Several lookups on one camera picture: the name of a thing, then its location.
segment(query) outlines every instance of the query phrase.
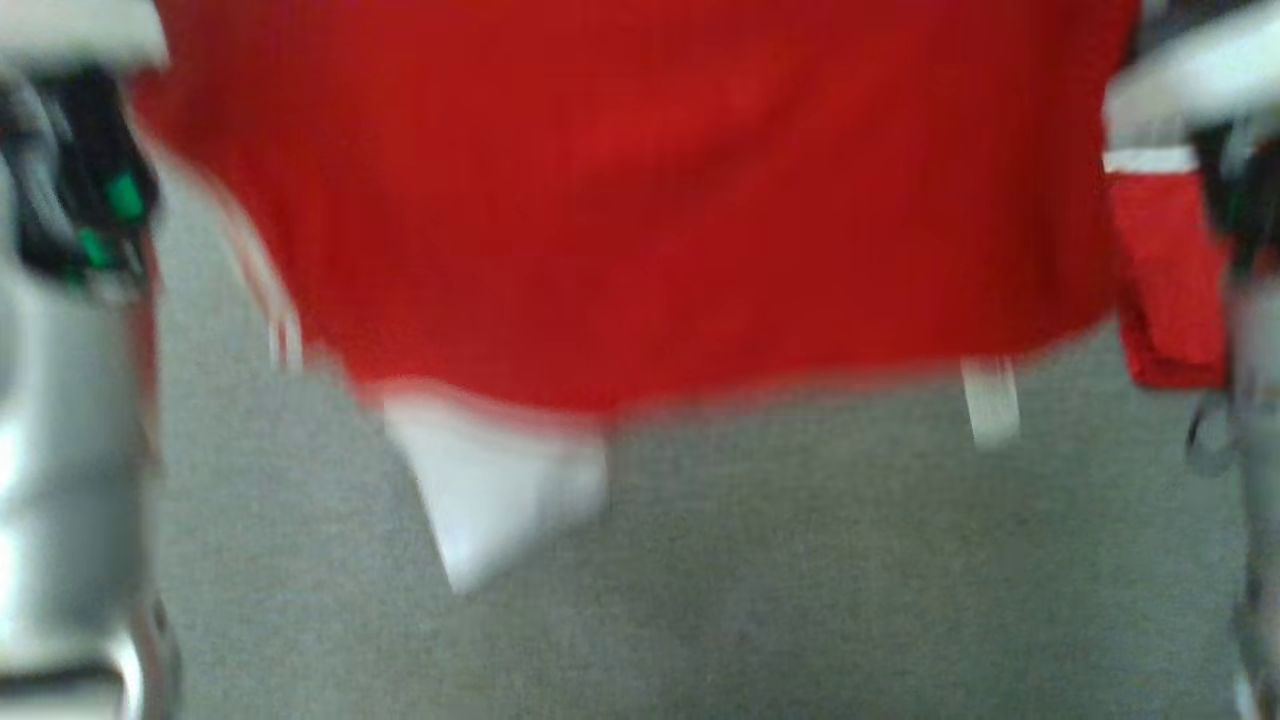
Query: red bag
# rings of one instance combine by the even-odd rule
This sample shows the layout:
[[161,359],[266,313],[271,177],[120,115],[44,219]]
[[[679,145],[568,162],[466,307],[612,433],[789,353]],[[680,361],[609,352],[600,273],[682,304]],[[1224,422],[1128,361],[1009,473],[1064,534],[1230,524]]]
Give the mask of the red bag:
[[1137,0],[160,0],[143,122],[308,350],[609,416],[1039,350],[1115,299]]
[[1134,382],[1222,387],[1226,245],[1210,228],[1199,177],[1115,173],[1111,197],[1124,249],[1120,331]]

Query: gray carpet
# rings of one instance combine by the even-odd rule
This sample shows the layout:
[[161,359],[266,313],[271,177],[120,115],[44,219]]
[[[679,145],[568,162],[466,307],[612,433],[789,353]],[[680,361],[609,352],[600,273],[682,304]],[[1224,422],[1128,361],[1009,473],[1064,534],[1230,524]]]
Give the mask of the gray carpet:
[[453,598],[334,383],[268,363],[211,206],[160,234],[161,578],[187,717],[1217,719],[1242,534],[1187,471],[1194,398],[1107,329],[978,454],[959,382],[687,409],[617,438],[614,505]]

